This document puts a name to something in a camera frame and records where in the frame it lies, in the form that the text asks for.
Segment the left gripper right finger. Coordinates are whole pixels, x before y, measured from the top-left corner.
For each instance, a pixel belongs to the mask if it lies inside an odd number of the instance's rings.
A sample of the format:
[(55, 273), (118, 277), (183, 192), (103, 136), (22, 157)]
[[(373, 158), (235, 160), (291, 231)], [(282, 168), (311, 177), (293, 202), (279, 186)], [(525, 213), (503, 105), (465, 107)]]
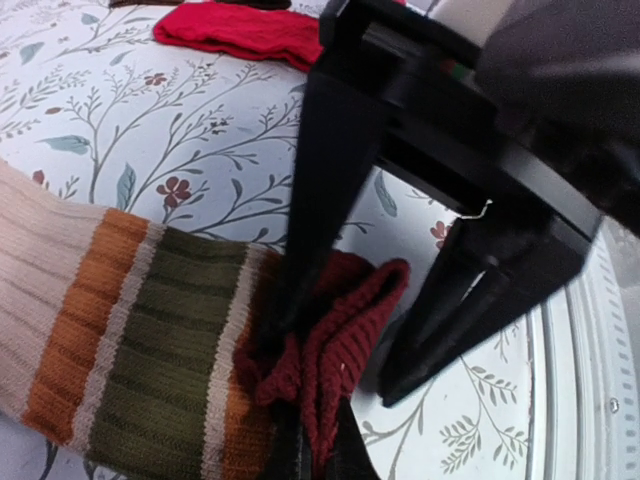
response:
[(327, 479), (379, 480), (348, 398), (340, 400), (337, 420), (338, 430), (327, 462)]

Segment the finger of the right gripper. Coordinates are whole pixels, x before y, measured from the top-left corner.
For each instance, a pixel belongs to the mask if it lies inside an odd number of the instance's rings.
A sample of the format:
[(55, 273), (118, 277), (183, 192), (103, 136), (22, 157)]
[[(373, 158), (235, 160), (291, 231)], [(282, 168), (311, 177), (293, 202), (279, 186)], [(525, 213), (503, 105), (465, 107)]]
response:
[(304, 91), (285, 256), (259, 344), (280, 347), (298, 324), (380, 150), (385, 109), (343, 78), (314, 67)]
[(456, 220), (380, 370), (393, 406), (543, 299), (531, 267), (547, 219)]

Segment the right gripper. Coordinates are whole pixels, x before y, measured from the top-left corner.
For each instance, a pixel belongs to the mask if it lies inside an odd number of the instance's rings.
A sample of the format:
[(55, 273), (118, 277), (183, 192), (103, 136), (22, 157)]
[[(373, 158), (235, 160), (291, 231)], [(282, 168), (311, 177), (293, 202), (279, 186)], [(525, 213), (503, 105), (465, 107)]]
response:
[(317, 67), (384, 107), (373, 166), (458, 219), (548, 220), (526, 270), (544, 301), (604, 216), (639, 228), (638, 31), (635, 1), (554, 1), (478, 47), (392, 1), (332, 1)]

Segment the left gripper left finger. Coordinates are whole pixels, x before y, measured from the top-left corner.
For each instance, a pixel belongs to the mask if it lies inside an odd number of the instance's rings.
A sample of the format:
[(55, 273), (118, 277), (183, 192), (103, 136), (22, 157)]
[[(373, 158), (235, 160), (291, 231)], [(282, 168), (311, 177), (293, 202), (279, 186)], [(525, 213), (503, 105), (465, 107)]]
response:
[(312, 455), (296, 406), (276, 404), (277, 435), (272, 451), (273, 479), (312, 478)]

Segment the striped beige knit sock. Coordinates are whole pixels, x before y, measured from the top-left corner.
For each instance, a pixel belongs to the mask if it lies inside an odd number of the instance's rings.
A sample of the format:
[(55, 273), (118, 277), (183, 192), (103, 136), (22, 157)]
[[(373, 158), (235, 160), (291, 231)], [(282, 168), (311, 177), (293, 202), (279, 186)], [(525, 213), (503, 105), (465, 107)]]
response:
[(335, 251), (280, 347), (258, 331), (281, 258), (1, 168), (1, 411), (131, 479), (273, 479), (276, 404), (298, 408), (327, 479), (342, 398), (408, 264)]

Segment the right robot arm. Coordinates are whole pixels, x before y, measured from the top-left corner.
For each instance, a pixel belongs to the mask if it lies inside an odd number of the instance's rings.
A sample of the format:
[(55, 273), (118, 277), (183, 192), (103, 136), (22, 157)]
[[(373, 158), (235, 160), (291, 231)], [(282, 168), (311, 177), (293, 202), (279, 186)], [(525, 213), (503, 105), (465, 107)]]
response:
[(639, 5), (512, 1), (474, 38), (332, 1), (307, 77), (285, 257), (259, 343), (301, 311), (371, 168), (457, 214), (389, 351), (391, 406), (582, 270), (604, 216), (639, 229)]

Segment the red folded sock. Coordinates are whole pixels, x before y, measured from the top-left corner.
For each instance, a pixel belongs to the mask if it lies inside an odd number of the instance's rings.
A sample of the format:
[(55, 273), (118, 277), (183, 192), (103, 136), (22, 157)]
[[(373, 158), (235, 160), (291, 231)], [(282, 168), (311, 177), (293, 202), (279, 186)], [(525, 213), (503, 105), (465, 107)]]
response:
[(284, 61), (307, 73), (320, 57), (319, 21), (289, 10), (245, 5), (185, 3), (153, 28), (164, 45), (225, 53), (255, 61)]

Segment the aluminium front rail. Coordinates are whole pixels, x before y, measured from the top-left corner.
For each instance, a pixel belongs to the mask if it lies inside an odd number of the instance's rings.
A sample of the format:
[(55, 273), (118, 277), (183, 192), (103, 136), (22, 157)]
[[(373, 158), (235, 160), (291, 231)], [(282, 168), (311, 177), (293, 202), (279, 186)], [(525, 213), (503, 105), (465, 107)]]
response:
[(602, 224), (582, 273), (526, 317), (528, 479), (639, 476), (639, 304), (619, 284), (637, 240)]

